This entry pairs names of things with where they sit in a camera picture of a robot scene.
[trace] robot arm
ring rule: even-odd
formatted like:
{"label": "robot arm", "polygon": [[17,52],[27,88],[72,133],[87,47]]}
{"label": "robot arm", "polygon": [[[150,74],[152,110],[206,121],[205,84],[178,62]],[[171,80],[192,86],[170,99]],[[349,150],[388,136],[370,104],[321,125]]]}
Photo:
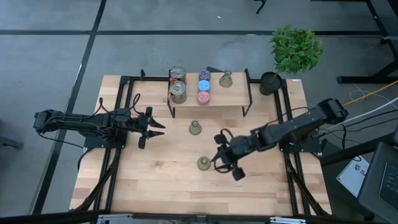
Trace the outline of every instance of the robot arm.
{"label": "robot arm", "polygon": [[139,148],[145,147],[146,139],[164,134],[159,131],[147,130],[148,125],[155,128],[165,128],[152,117],[152,107],[147,107],[145,113],[131,117],[128,108],[121,108],[109,113],[83,115],[65,114],[61,111],[45,110],[35,114],[34,128],[40,133],[58,129],[78,131],[86,138],[99,138],[102,142],[98,147],[106,147],[111,142],[122,140],[122,133],[131,131],[141,133]]}
{"label": "robot arm", "polygon": [[242,168],[238,167],[238,160],[254,151],[265,151],[276,146],[283,138],[289,137],[293,143],[303,142],[309,132],[323,124],[338,124],[345,120],[348,112],[338,100],[327,99],[319,103],[308,112],[282,124],[266,124],[250,131],[250,136],[237,136],[228,142],[222,133],[215,136],[220,144],[216,156],[211,160],[221,159],[222,166],[216,170],[226,169],[223,172],[233,171],[235,180],[244,177]]}

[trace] potted plant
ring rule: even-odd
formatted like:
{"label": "potted plant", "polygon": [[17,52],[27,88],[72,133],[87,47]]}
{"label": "potted plant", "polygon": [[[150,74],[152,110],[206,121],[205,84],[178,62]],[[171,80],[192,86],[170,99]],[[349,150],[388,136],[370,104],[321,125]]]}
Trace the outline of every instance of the potted plant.
{"label": "potted plant", "polygon": [[322,43],[315,40],[314,32],[292,29],[290,25],[278,27],[272,33],[271,42],[275,43],[272,53],[276,73],[266,72],[261,76],[260,92],[263,95],[271,95],[281,87],[280,72],[296,74],[300,70],[309,71],[317,65],[319,56],[323,53]]}

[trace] concrete floor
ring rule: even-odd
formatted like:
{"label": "concrete floor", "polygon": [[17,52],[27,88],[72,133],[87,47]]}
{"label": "concrete floor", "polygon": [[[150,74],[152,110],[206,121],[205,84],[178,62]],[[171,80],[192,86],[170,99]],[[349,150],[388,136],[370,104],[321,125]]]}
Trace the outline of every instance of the concrete floor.
{"label": "concrete floor", "polygon": [[[91,30],[100,0],[30,1],[0,0],[0,29]],[[398,34],[398,19],[386,0],[373,1],[384,25]],[[100,30],[274,30],[292,24],[311,30],[377,30],[365,3],[310,2],[309,0],[268,0],[259,15],[258,2],[249,0],[157,1],[108,0]],[[371,75],[393,60],[387,45],[378,39],[319,37],[325,53],[316,68],[285,78],[303,80],[307,103],[316,105],[325,98],[349,101],[354,85],[338,85],[339,75]],[[268,36],[255,35],[102,35],[97,36],[88,61],[74,113],[92,113],[103,75],[166,75],[181,64],[188,71],[206,66],[220,69],[249,69],[260,77],[274,69]],[[87,35],[0,35],[0,135],[19,139],[23,150],[0,150],[0,217],[30,212],[37,185],[44,171],[52,142],[32,129],[34,113],[46,109],[63,111],[81,63]],[[382,85],[358,85],[374,91]],[[398,86],[380,94],[393,99]],[[350,116],[384,104],[372,96],[350,105]],[[393,118],[389,114],[368,124]],[[391,132],[397,121],[348,134],[348,139],[365,142]],[[326,136],[340,147],[340,140]],[[66,141],[83,144],[83,138],[68,132]],[[45,213],[68,210],[76,179],[81,149],[64,145],[44,207]],[[355,217],[338,209],[331,196],[335,215]]]}

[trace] green plant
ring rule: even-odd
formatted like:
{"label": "green plant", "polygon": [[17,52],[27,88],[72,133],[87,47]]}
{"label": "green plant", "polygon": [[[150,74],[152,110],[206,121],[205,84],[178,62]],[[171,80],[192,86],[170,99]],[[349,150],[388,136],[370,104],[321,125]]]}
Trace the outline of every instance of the green plant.
{"label": "green plant", "polygon": [[278,27],[272,33],[272,53],[275,55],[276,71],[296,74],[300,70],[311,70],[323,53],[322,42],[315,40],[315,34],[309,30],[292,29],[291,26]]}

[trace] wooden tabletop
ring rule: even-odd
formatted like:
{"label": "wooden tabletop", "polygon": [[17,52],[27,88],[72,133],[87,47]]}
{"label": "wooden tabletop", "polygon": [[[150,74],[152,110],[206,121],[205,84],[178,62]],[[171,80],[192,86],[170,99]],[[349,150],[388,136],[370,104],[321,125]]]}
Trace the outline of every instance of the wooden tabletop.
{"label": "wooden tabletop", "polygon": [[[120,76],[114,75],[103,78],[99,97],[103,97],[108,109],[114,107],[119,80]],[[287,80],[287,85],[292,108],[306,106],[301,81]],[[253,105],[245,118],[240,106],[202,106],[179,108],[173,119],[167,107],[167,82],[134,82],[132,97],[141,94],[137,110],[152,106],[156,121],[166,126],[162,130],[165,135],[149,139],[142,150],[137,146],[140,135],[129,133],[121,154],[111,211],[291,215],[283,154],[278,147],[241,159],[239,166],[246,177],[238,182],[232,174],[220,174],[213,169],[201,171],[197,167],[199,157],[215,155],[217,145],[213,137],[221,128],[230,129],[235,136],[249,135],[249,130],[276,119],[274,96],[261,95],[258,89],[259,84],[251,84]],[[295,110],[293,114],[303,112]],[[193,119],[202,126],[197,136],[188,132]],[[103,156],[104,149],[94,149],[82,160],[70,208],[79,206],[97,184]],[[331,212],[319,160],[307,153],[302,153],[301,158],[308,189],[323,209]],[[101,208],[108,186],[104,189]],[[297,187],[296,194],[302,212]]]}
{"label": "wooden tabletop", "polygon": [[[248,81],[244,72],[234,72],[231,75],[233,84],[224,88],[219,84],[224,73],[211,73],[210,101],[207,106],[247,106],[250,104]],[[187,100],[183,103],[170,101],[172,107],[201,106],[198,103],[199,73],[187,73]]]}

